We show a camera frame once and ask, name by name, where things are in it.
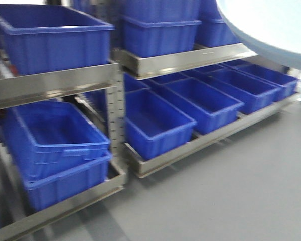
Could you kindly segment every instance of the stainless steel shelf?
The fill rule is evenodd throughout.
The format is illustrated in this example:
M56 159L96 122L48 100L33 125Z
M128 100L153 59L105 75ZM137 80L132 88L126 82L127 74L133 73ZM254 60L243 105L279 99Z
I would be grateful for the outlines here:
M127 68L130 75L138 80L152 78L202 66L218 64L230 60L256 56L243 44L205 48L196 45L193 51L177 54L140 58L126 50L114 50L113 57Z
M106 182L40 212L33 213L22 192L22 184L18 172L12 164L11 157L7 153L6 147L0 143L0 185L4 183L2 185L4 190L0 190L0 202L4 196L9 210L13 210L11 216L14 221L0 229L0 241L18 240L46 225L82 210L119 192L123 189L125 182L125 172L112 160Z
M0 109L116 86L119 64L14 77L0 59Z
M108 137L113 154L106 182L33 213L11 157L0 143L0 214L8 217L0 218L3 224L0 241L18 240L123 189L127 181L127 165L122 158L125 99L123 72L118 63L14 77L0 57L0 78L0 109L105 89Z
M262 110L259 110L250 115L241 115L241 117L227 126L217 129L206 135L197 135L193 140L186 144L166 152L151 160L145 161L143 158L128 144L126 149L130 155L129 165L139 178L147 177L148 175L171 165L213 143L216 143L236 132L239 132L263 119L270 117L279 112L282 108L296 101L298 95L293 95L281 102L274 103Z

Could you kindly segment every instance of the gray floor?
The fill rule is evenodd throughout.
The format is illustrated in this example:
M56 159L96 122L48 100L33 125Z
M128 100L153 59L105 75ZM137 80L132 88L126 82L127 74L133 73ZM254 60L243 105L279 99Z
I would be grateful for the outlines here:
M33 236L47 241L301 241L301 104Z

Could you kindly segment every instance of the blue plastic bin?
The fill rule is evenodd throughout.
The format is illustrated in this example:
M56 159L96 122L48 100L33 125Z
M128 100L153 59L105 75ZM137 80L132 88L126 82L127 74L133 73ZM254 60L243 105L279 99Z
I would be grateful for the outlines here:
M195 42L206 47L236 44L240 41L223 19L201 18Z
M149 160L190 140L196 121L149 90L126 95L126 140Z
M200 68L196 68L196 69L191 69L191 70L186 70L181 72L182 74L188 76L188 77L193 77L193 72L197 71L200 73L208 73L208 72L213 72L213 71L217 71L217 70L221 70L224 69L225 67L219 64L215 64L215 65L208 65L208 66L204 66L204 67L200 67Z
M199 6L200 0L125 0L124 14L147 23L191 21Z
M200 18L221 19L216 0L200 1Z
M234 70L225 69L206 74L215 79L203 78L203 74L198 74L201 81L242 101L245 106L240 111L244 114L253 113L272 104L274 96L279 92L279 88L274 85Z
M239 67L238 70L243 73L259 77L266 83L278 86L280 91L275 96L275 101L283 100L295 93L298 79L294 77L258 65Z
M124 16L124 46L146 58L190 51L201 21L145 23Z
M194 129L201 134L237 120L237 113L244 106L242 102L193 78L175 81L165 87L169 90L162 88L156 93L196 120Z
M221 65L225 66L227 68L230 68L230 69L237 69L238 67L251 65L251 63L247 62L245 60L242 60L242 59L237 59L237 60L232 60L232 61L221 63Z
M8 150L29 181L94 160L110 143L75 106L64 102L8 109L3 133Z
M21 75L106 64L113 29L68 7L0 4L0 46Z
M173 73L173 74L167 74L156 78L152 78L152 80L157 84L167 84L176 80L181 80L186 78L188 77L182 73Z
M31 207L40 211L104 182L111 157L104 151L96 160L35 182L21 175Z
M136 80L131 77L129 74L125 74L125 92L130 93L133 91L141 90L141 89L149 89L147 85L145 85L142 81Z
M141 89L149 89L142 81L136 80L127 73L124 74L124 86L125 92L132 92ZM102 116L106 118L107 104L106 104L106 92L105 90L97 90L84 93L86 98L97 108Z

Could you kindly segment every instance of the white round table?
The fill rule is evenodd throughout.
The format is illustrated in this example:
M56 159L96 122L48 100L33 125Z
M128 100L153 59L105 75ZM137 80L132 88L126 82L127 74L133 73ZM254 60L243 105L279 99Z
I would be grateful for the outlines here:
M216 0L234 34L257 54L301 69L301 0Z

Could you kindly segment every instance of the post with holes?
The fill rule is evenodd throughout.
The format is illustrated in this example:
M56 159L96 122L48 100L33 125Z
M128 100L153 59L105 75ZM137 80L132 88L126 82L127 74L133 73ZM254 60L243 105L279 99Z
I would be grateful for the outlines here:
M115 87L106 89L107 103L107 125L109 138L111 140L110 148L116 163L124 170L127 170L127 164L124 160L124 117L125 117L125 92L123 84L123 72L118 70L114 75L112 85Z
M119 0L90 0L93 15L108 23L115 25L115 30L111 31L111 47L118 48L122 44L121 37L121 2Z

